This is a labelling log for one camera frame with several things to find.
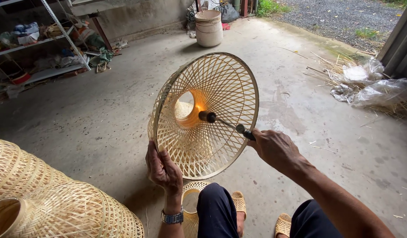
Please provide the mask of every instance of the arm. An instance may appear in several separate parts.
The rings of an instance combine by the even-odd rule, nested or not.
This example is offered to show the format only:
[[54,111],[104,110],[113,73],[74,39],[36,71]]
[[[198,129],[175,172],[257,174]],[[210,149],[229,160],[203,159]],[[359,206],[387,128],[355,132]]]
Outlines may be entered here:
[[273,130],[253,129],[252,133],[256,141],[248,145],[267,164],[303,187],[344,237],[394,237],[368,207],[309,163],[289,136]]
[[[159,149],[150,140],[146,154],[148,178],[165,190],[164,213],[176,215],[181,210],[181,195],[183,193],[183,176],[180,168],[174,164],[165,148]],[[162,222],[158,238],[184,238],[181,223],[166,224]]]

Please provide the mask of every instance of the white bucket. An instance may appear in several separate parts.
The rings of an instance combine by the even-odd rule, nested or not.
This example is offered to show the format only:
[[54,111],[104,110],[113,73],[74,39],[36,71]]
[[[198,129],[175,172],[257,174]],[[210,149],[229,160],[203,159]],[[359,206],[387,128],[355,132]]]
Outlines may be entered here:
[[212,47],[222,42],[221,12],[205,10],[195,14],[196,40],[203,47]]

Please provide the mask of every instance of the dark pants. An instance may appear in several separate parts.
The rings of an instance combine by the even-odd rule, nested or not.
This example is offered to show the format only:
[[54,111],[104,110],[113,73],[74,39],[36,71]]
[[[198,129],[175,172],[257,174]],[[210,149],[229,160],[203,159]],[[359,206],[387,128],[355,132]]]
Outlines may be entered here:
[[[214,182],[206,186],[199,194],[196,210],[199,216],[198,238],[238,238],[236,208],[225,188]],[[315,237],[342,236],[319,204],[311,199],[302,203],[293,214],[290,238]]]

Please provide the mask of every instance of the woven bamboo pattern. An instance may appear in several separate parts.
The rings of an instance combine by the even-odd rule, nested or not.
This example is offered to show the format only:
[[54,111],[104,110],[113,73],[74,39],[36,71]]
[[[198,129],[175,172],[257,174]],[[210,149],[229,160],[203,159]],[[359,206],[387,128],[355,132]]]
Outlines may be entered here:
[[[188,103],[178,101],[186,92],[193,96],[191,111]],[[232,54],[210,53],[180,67],[161,88],[148,136],[157,148],[167,149],[183,178],[204,180],[230,166],[246,139],[222,123],[201,121],[199,112],[211,111],[233,125],[252,129],[258,109],[258,86],[249,67]]]
[[[205,181],[193,181],[186,184],[183,187],[183,195],[181,196],[181,203],[183,204],[183,199],[190,193],[198,192],[200,193],[210,182]],[[183,227],[185,238],[196,238],[197,229],[199,226],[199,217],[197,212],[190,213],[186,210],[183,211],[184,220],[181,224]]]
[[47,184],[70,180],[16,144],[0,140],[0,198],[22,197]]
[[[12,226],[8,222],[1,229],[7,230],[8,238],[144,237],[143,225],[132,212],[85,182],[56,182],[24,198],[3,198],[1,209],[11,200],[20,204],[20,212]],[[7,210],[7,217],[14,217],[8,208],[2,210]]]

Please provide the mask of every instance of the concrete floor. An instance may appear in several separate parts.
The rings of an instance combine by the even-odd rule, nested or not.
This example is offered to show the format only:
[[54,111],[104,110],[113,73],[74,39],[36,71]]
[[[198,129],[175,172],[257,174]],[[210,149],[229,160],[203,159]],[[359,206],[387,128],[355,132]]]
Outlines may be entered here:
[[[330,49],[354,49],[264,19],[234,22],[222,44],[211,49],[199,48],[183,31],[129,46],[106,73],[58,79],[0,104],[0,138],[113,196],[138,215],[146,234],[149,226],[147,237],[156,237],[163,190],[146,178],[144,159],[156,94],[192,58],[230,52],[249,65],[258,82],[257,127],[289,134],[319,170],[372,209],[396,237],[407,237],[407,189],[402,188],[407,188],[407,125],[378,113],[372,128],[359,127],[373,113],[334,100],[328,87],[315,87],[322,81],[302,74],[306,66],[319,68],[310,51],[331,57]],[[312,141],[336,153],[313,148]],[[243,192],[248,212],[244,237],[271,237],[277,216],[293,214],[310,198],[252,148],[209,181]]]

